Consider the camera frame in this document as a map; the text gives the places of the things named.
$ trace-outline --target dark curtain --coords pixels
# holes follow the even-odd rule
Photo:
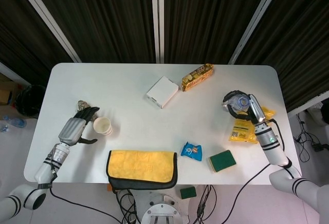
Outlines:
[[[152,0],[42,0],[83,62],[155,63]]]
[[[274,67],[287,111],[329,90],[329,0],[273,0],[237,63]]]
[[[0,62],[31,84],[47,85],[54,65],[70,57],[29,1],[0,1]]]
[[[227,64],[260,0],[165,0],[165,63]]]

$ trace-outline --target plastic bottle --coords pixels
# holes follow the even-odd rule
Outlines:
[[[8,126],[0,124],[0,133],[5,133],[8,130]]]
[[[16,126],[18,128],[24,128],[26,126],[26,121],[24,119],[17,117],[9,117],[8,115],[5,115],[3,118],[7,121],[8,124]]]
[[[227,105],[230,104],[233,111],[247,111],[249,108],[249,98],[246,95],[236,95],[223,103],[223,107],[228,110]]]

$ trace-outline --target blue snack packet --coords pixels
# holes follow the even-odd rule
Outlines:
[[[188,156],[194,160],[202,161],[202,148],[201,145],[194,146],[193,144],[186,142],[183,150],[180,153],[181,156]]]

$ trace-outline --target robotic arm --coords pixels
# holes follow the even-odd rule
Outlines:
[[[279,191],[296,195],[320,214],[320,224],[329,223],[329,185],[318,187],[307,179],[301,178],[298,170],[284,154],[284,145],[280,146],[270,126],[267,125],[265,115],[254,95],[247,95],[239,90],[230,92],[224,97],[226,102],[235,95],[246,95],[249,98],[249,108],[246,114],[237,114],[228,104],[230,114],[243,120],[250,120],[255,126],[255,135],[261,145],[268,161],[272,165],[282,167],[269,175],[273,187]]]
[[[85,108],[67,121],[59,134],[60,143],[55,144],[34,177],[38,188],[22,184],[0,201],[0,222],[16,216],[21,208],[35,210],[40,207],[46,198],[47,189],[52,187],[52,182],[57,178],[57,171],[69,154],[70,147],[77,143],[93,144],[97,141],[81,138],[81,135],[98,110],[98,107]]]

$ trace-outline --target green sponge pad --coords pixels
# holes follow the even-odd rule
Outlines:
[[[218,172],[236,164],[235,159],[233,158],[232,153],[229,150],[211,156],[209,159],[210,164],[212,165],[212,168],[215,170],[215,172]]]
[[[196,197],[195,187],[192,186],[192,187],[180,189],[180,196],[182,199]]]

